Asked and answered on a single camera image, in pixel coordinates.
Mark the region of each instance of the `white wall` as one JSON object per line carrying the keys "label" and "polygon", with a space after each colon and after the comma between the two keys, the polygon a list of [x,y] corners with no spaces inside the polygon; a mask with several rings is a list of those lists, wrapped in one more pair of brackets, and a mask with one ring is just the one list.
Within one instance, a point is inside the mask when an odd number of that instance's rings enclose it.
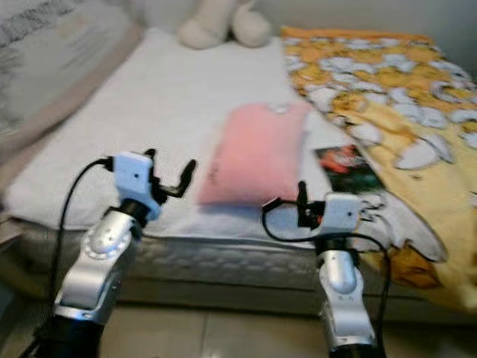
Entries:
{"label": "white wall", "polygon": [[[175,32],[200,0],[143,1],[149,25]],[[358,28],[425,34],[477,75],[477,0],[258,0],[273,22],[304,28]]]}

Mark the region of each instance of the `tile floor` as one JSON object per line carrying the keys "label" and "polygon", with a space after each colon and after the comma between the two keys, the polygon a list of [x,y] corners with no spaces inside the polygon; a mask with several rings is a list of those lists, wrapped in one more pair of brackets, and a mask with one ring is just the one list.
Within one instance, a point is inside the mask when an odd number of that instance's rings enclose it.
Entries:
{"label": "tile floor", "polygon": [[[16,358],[36,325],[23,311],[2,358]],[[388,358],[477,357],[477,326],[389,324]],[[159,307],[118,307],[103,335],[101,358],[328,357],[320,322],[312,318]]]}

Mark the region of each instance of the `cartoon print blanket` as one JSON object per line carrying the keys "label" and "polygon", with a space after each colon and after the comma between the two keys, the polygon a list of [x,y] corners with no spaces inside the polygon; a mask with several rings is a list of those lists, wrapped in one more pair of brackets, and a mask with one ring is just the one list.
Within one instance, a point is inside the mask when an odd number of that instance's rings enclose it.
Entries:
{"label": "cartoon print blanket", "polygon": [[282,41],[296,91],[356,139],[385,185],[361,195],[365,225],[357,230],[390,248],[395,282],[477,313],[477,91],[469,74],[421,35],[283,28]]}

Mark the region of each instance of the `white plush toy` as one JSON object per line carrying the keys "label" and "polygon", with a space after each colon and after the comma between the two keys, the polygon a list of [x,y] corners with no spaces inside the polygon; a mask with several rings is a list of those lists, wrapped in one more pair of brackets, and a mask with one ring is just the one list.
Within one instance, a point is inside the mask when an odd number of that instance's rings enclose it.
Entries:
{"label": "white plush toy", "polygon": [[256,0],[200,0],[197,13],[179,30],[182,44],[196,49],[220,45],[230,28],[236,39],[248,47],[267,44],[270,23],[253,10]]}

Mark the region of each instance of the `black wire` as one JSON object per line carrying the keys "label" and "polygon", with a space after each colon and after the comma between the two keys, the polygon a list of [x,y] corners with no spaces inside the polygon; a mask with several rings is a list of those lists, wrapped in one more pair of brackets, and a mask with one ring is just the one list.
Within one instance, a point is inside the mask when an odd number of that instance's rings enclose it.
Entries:
{"label": "black wire", "polygon": [[268,229],[267,221],[265,217],[266,217],[266,214],[262,212],[262,226],[265,229],[265,232],[267,233],[267,235],[269,235],[269,237],[279,242],[288,242],[288,243],[314,242],[317,240],[346,239],[346,238],[354,237],[358,239],[371,241],[372,243],[378,246],[379,250],[383,253],[383,260],[385,262],[386,271],[385,271],[385,282],[383,284],[382,292],[381,292],[381,301],[379,304],[378,319],[376,323],[376,340],[378,343],[379,355],[381,356],[381,358],[386,358],[386,350],[385,350],[385,343],[383,339],[382,330],[383,330],[383,324],[385,319],[386,303],[388,302],[389,288],[391,286],[391,259],[389,258],[388,251],[386,250],[384,245],[378,240],[374,239],[373,237],[364,235],[362,233],[324,233],[321,235],[303,237],[299,239],[283,239],[281,237],[278,237],[272,234],[272,232],[270,232],[270,230]]}
{"label": "black wire", "polygon": [[[60,219],[60,226],[58,228],[57,232],[57,245],[56,248],[54,249],[53,253],[53,259],[52,259],[52,264],[51,264],[51,271],[50,271],[50,279],[49,279],[49,291],[48,291],[48,314],[46,316],[45,322],[53,316],[54,313],[54,300],[56,297],[56,281],[57,281],[57,276],[58,276],[58,266],[60,264],[60,258],[61,258],[61,249],[63,247],[63,234],[64,234],[64,225],[65,225],[65,220],[66,220],[66,214],[68,212],[68,207],[69,207],[69,202],[72,199],[73,192],[76,189],[76,186],[80,182],[81,178],[88,172],[93,166],[97,165],[108,165],[108,160],[107,159],[97,159],[94,162],[91,162],[87,166],[84,167],[84,169],[78,174],[76,177],[75,181],[73,182],[68,195],[66,196],[65,203],[63,204],[63,209],[61,212],[61,219]],[[38,338],[35,338],[32,343],[27,346],[27,348],[20,354],[19,358],[28,358],[31,353],[35,350],[35,348],[38,346],[40,341]]]}

